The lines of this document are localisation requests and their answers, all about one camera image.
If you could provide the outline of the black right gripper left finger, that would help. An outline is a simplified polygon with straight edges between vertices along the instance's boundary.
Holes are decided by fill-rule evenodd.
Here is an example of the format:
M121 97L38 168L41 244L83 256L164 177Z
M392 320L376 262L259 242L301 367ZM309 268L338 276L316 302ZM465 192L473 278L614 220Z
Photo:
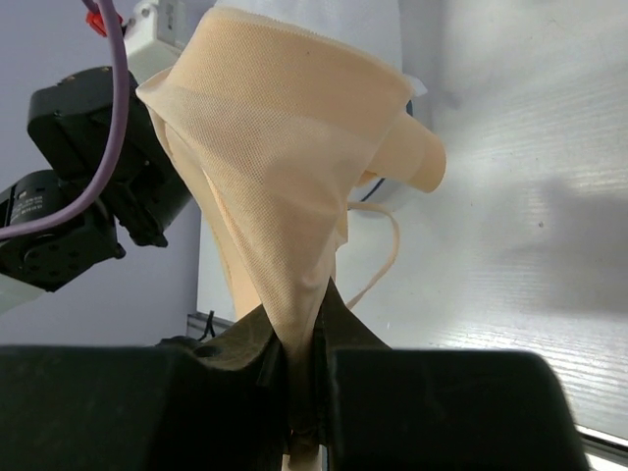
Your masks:
M288 439L287 366L263 306L195 355L209 370L214 470L280 470Z

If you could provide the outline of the beige bra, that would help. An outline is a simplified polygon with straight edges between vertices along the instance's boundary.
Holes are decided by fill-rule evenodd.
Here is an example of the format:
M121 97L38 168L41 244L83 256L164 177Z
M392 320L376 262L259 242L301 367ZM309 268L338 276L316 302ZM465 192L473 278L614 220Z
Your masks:
M440 139L408 115L394 1L219 1L176 64L137 90L207 219L235 313L263 306L288 358L283 466L317 470L309 393L315 319L348 197L376 178L431 192Z

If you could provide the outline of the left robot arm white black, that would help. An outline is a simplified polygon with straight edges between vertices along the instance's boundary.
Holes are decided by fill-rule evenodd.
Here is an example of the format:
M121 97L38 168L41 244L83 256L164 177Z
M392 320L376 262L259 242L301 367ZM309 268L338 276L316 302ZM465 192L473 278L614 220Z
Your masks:
M104 153L112 107L108 67L75 73L34 92L26 131L50 167L2 191L2 228L37 222L80 196ZM96 264L124 258L120 229L138 246L167 246L165 231L189 200L144 104L132 93L117 166L95 201L59 226L2 240L2 312L59 290Z

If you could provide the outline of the grey trimmed mesh laundry bag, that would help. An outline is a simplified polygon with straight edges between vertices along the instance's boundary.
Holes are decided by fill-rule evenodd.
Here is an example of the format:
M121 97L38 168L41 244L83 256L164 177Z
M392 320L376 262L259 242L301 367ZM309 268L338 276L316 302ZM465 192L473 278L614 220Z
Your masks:
M407 109L396 2L219 1L198 34L207 150L248 182L317 210L377 178L441 184L445 148Z

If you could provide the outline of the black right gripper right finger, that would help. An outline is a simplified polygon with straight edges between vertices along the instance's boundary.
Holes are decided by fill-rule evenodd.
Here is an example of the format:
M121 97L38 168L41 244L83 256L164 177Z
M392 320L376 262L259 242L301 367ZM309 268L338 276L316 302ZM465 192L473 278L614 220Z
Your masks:
M312 341L317 438L329 470L383 470L390 394L382 370L391 348L346 306L330 282Z

